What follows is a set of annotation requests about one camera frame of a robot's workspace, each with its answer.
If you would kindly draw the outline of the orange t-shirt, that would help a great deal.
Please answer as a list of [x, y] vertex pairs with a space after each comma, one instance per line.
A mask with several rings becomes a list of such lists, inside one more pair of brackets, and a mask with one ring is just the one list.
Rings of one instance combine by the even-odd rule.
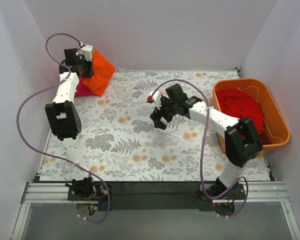
[[92, 59], [92, 77], [80, 78], [82, 85], [85, 86], [86, 89], [89, 89], [91, 93], [82, 95], [82, 97], [91, 96], [92, 94], [101, 97], [116, 70], [96, 49], [93, 50]]

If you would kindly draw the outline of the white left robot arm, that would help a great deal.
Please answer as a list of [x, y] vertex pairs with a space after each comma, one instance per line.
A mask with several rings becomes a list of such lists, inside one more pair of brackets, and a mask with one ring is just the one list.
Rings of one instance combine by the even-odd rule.
[[97, 190], [91, 175], [81, 169], [87, 166], [79, 138], [82, 122], [74, 106], [74, 98], [80, 77], [91, 77], [94, 73], [93, 50], [91, 45], [64, 50], [65, 60], [59, 66], [60, 85], [52, 103], [45, 105], [51, 131], [72, 164], [72, 181], [66, 186], [72, 194], [85, 200], [94, 199]]

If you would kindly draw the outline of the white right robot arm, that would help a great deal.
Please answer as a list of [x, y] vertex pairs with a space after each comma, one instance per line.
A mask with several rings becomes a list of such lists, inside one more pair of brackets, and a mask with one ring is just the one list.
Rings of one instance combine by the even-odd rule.
[[158, 88], [148, 94], [147, 102], [155, 104], [150, 119], [155, 128], [165, 130], [167, 126], [162, 119], [169, 123], [174, 116], [180, 115], [204, 124], [203, 143], [208, 129], [223, 137], [227, 163], [215, 183], [208, 188], [203, 187], [200, 193], [211, 200], [225, 197], [244, 179], [242, 173], [246, 164], [263, 150], [256, 126], [251, 118], [239, 119], [216, 110], [209, 105], [205, 95], [187, 96], [179, 80], [174, 80], [174, 83], [165, 90], [167, 96], [161, 95]]

